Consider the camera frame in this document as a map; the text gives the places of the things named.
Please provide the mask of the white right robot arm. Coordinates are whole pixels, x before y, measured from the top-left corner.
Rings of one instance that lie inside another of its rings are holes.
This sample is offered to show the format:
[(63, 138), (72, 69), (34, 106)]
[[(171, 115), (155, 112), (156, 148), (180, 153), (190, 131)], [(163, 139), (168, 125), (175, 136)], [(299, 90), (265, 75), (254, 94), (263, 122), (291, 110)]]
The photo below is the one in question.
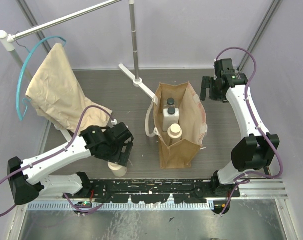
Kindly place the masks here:
[(222, 197), (241, 174), (258, 174), (270, 166), (280, 139), (264, 125), (247, 86), (248, 78), (244, 73), (236, 72), (232, 59), (215, 61), (214, 70), (214, 77), (202, 78), (200, 100), (209, 98), (230, 103), (241, 134), (241, 141), (231, 151), (230, 163), (216, 171), (210, 180), (213, 195)]

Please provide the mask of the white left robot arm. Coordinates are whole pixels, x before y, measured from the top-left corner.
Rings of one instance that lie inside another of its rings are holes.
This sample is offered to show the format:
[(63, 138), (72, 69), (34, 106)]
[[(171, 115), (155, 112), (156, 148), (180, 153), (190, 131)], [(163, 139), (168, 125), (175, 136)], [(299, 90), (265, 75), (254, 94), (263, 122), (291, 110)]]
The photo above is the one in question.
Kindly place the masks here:
[(120, 122), (113, 127), (92, 125), (70, 142), (36, 157), (25, 160), (13, 157), (8, 161), (7, 173), (14, 203), (21, 206), (40, 196), (63, 193), (87, 198), (92, 186), (84, 172), (69, 176), (52, 173), (89, 157), (126, 167), (133, 145), (134, 136)]

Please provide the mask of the brown canvas tote bag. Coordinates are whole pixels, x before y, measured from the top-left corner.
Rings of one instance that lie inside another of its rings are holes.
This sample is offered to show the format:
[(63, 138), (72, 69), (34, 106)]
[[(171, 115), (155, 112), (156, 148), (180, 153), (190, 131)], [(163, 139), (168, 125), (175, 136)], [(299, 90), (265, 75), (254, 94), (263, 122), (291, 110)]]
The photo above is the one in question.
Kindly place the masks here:
[[(163, 131), (164, 105), (169, 98), (178, 103), (182, 136), (169, 144), (169, 136)], [(199, 95), (190, 82), (180, 85), (160, 83), (145, 117), (145, 133), (158, 137), (161, 169), (183, 169), (192, 166), (192, 160), (200, 151), (208, 132), (207, 115)]]

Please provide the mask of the beige bottle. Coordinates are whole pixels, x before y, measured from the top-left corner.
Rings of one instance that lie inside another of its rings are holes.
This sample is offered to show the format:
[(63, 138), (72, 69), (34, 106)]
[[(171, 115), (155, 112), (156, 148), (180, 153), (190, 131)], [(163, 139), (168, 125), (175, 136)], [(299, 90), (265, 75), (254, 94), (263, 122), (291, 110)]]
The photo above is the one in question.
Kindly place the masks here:
[(108, 167), (116, 177), (124, 177), (128, 171), (126, 166), (108, 162)]
[(172, 124), (167, 130), (167, 145), (171, 146), (178, 143), (182, 139), (182, 128), (178, 123)]

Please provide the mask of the white bottle with dark cap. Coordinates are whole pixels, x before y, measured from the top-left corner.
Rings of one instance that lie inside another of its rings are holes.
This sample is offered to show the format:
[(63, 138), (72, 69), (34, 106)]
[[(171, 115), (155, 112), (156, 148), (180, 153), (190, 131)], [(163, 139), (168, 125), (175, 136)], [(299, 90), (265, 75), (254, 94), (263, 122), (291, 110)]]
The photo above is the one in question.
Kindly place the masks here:
[(163, 109), (163, 125), (162, 131), (166, 132), (173, 124), (178, 124), (180, 118), (180, 111), (176, 107), (169, 107)]

